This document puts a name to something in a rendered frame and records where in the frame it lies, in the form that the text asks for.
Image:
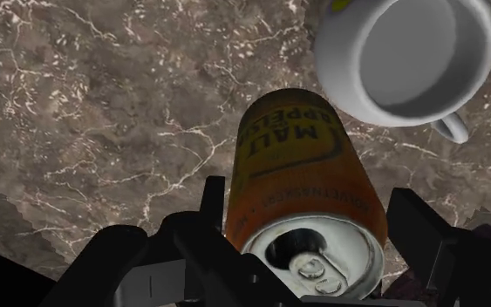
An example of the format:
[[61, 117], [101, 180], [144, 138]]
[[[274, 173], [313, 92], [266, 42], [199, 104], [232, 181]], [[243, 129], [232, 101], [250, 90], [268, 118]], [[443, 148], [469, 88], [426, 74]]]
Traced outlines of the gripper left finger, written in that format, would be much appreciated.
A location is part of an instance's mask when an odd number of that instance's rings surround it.
[[168, 215], [154, 235], [101, 229], [40, 307], [301, 307], [266, 265], [223, 236], [224, 185], [208, 177], [200, 209]]

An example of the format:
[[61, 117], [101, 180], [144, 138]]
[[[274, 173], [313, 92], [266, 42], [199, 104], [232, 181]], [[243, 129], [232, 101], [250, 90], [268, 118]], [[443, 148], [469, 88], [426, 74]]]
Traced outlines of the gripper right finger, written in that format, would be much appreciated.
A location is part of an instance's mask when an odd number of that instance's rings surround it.
[[410, 188], [394, 188], [386, 211], [393, 246], [437, 307], [491, 307], [491, 225], [450, 225]]

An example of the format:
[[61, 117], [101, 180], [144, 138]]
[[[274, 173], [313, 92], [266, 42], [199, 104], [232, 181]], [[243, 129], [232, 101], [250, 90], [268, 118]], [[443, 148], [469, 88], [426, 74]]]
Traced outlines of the orange drink can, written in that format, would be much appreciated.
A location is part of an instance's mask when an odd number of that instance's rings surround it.
[[323, 97], [280, 89], [243, 114], [225, 232], [298, 297], [363, 299], [379, 286], [385, 210]]

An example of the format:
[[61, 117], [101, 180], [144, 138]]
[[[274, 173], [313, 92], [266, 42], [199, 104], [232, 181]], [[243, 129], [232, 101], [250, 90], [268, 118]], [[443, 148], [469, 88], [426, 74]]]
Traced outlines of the white mug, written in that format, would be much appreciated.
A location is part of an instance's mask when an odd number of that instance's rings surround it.
[[429, 124], [462, 144], [457, 112], [491, 71], [491, 0], [331, 0], [314, 58], [324, 93], [353, 118]]

